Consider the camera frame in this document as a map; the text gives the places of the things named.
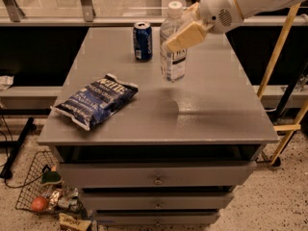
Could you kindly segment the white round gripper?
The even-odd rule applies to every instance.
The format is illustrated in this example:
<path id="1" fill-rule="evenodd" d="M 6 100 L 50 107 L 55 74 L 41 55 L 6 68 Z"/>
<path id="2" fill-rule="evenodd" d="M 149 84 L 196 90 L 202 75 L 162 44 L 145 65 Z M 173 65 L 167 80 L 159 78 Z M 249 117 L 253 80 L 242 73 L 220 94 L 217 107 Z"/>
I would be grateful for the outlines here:
<path id="1" fill-rule="evenodd" d="M 200 17 L 206 23 L 198 21 Z M 181 22 L 187 25 L 182 25 L 164 42 L 168 52 L 175 53 L 201 43 L 211 29 L 216 34 L 227 33 L 239 27 L 244 16 L 237 0 L 200 0 L 184 10 Z"/>

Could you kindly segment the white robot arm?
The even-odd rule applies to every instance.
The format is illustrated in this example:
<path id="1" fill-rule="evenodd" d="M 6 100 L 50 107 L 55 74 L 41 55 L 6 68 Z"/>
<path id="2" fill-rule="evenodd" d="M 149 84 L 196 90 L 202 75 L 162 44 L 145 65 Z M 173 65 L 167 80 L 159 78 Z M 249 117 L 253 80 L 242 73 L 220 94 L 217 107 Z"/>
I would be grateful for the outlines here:
<path id="1" fill-rule="evenodd" d="M 257 13 L 277 11 L 306 0 L 199 0 L 180 17 L 180 27 L 163 43 L 177 52 L 202 42 L 208 33 L 223 34 Z"/>

